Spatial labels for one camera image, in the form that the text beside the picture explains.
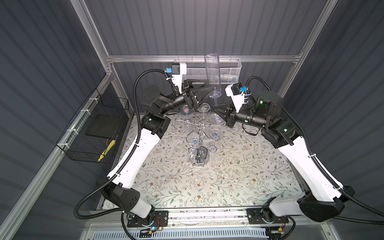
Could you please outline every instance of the black mounting plate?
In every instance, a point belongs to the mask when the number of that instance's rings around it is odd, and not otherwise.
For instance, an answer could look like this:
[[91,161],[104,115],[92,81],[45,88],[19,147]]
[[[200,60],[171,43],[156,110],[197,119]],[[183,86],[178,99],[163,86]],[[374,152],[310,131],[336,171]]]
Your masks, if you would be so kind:
[[[155,211],[155,217],[153,218],[153,223],[150,225],[150,227],[155,226],[157,227],[157,219],[162,219],[163,221],[160,221],[160,227],[166,227],[168,225],[168,211]],[[137,218],[137,216],[129,216],[128,217],[128,223],[127,227],[147,227],[140,224],[140,220]]]
[[[263,220],[260,208],[247,209],[247,218],[249,224],[266,224]],[[277,219],[271,223],[288,223],[288,218],[285,216],[277,217]]]

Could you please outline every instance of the metal wire mesh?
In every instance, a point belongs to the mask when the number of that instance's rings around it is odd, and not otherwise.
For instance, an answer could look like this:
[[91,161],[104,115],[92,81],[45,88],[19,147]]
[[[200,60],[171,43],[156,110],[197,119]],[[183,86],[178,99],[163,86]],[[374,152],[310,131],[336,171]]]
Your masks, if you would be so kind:
[[[99,95],[87,110],[80,112],[82,117],[78,124],[72,129],[66,130],[70,131],[69,138],[65,142],[56,143],[57,146],[60,147],[71,160],[98,162],[103,151],[112,140],[115,140],[115,146],[112,147],[99,162],[107,163],[109,159],[113,161],[116,157],[118,146],[122,141],[125,127],[128,124],[128,109],[129,103],[127,99]],[[111,139],[86,134],[97,115],[106,115],[119,119]]]
[[[186,79],[207,79],[205,63],[202,62],[187,62],[187,74],[183,75],[183,80]],[[222,84],[238,83],[241,61],[220,62],[220,80]]]

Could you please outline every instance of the round metal base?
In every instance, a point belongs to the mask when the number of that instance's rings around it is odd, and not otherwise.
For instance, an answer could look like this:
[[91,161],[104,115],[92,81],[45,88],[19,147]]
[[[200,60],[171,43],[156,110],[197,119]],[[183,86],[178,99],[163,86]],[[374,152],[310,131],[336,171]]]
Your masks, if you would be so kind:
[[209,160],[209,151],[206,147],[203,147],[203,146],[201,146],[197,150],[198,150],[198,152],[196,154],[196,157],[195,157],[195,159],[191,159],[191,163],[194,166],[202,167]]

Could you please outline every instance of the floral tablecloth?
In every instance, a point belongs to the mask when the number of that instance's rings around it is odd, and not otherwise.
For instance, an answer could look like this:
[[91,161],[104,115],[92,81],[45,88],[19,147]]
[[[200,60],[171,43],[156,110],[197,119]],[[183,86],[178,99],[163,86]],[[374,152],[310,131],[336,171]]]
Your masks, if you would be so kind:
[[[171,123],[180,116],[171,116]],[[184,129],[170,124],[145,159],[132,188],[156,208],[261,205],[270,197],[296,195],[300,187],[286,161],[260,133],[251,136],[241,124],[221,126],[224,137],[213,166],[187,161]],[[246,126],[255,133],[258,129]],[[137,134],[132,121],[121,158]],[[116,206],[105,201],[103,209]]]

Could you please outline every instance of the metal beam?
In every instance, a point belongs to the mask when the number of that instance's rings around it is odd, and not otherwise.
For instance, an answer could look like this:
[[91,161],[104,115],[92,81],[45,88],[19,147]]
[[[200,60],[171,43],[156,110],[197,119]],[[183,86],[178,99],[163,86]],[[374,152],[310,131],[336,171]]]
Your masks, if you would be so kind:
[[299,61],[292,66],[291,70],[285,78],[283,85],[281,86],[278,92],[279,96],[284,97],[284,95],[287,93],[288,88],[291,86],[293,80],[295,79],[297,73],[303,65],[304,60],[307,58],[308,53],[310,52],[314,42],[319,36],[322,28],[324,27],[324,24],[327,22],[337,2],[338,0],[327,0],[327,2],[325,3],[319,17],[316,20],[315,25],[313,26],[310,34],[308,35],[308,38],[306,39],[303,45],[303,48],[301,49]]
[[[99,93],[103,93],[107,89],[109,83],[111,82],[112,74],[106,74],[97,90],[95,90],[88,101],[83,106],[83,110],[89,108],[91,103],[94,101],[92,98],[96,98]],[[80,111],[77,117],[73,120],[69,129],[72,129],[80,121],[82,115],[85,114],[85,111]],[[64,142],[69,138],[71,133],[67,131],[60,142]],[[44,187],[51,179],[51,176],[55,172],[56,168],[59,166],[61,160],[64,157],[64,152],[59,148],[55,147],[48,158],[45,160],[43,166],[37,172],[33,180],[29,183],[28,187],[25,189],[19,200],[16,202],[12,210],[9,212],[5,220],[0,226],[0,239],[1,240],[11,240],[16,234],[17,230],[23,223],[25,217],[28,215],[29,211],[35,204],[36,200],[40,196]]]
[[124,87],[122,86],[122,83],[116,73],[116,70],[107,61],[107,48],[105,47],[103,40],[101,39],[99,31],[97,30],[96,25],[92,19],[91,13],[89,12],[87,5],[85,4],[85,0],[71,0],[71,3],[77,13],[77,16],[80,19],[81,24],[85,29],[85,32],[88,35],[88,38],[91,40],[93,48],[99,56],[99,59],[104,67],[105,72],[108,73],[109,71],[112,71],[113,75],[115,76],[114,79],[112,79],[112,85],[118,97],[128,99],[128,95],[126,94]]
[[[241,59],[242,63],[275,63],[275,62],[288,62],[296,63],[300,60],[299,55],[288,56],[220,56],[221,62],[237,61]],[[109,63],[124,63],[124,62],[142,62],[142,63],[171,63],[171,62],[204,62],[204,56],[124,56],[124,55],[108,55],[107,61]]]

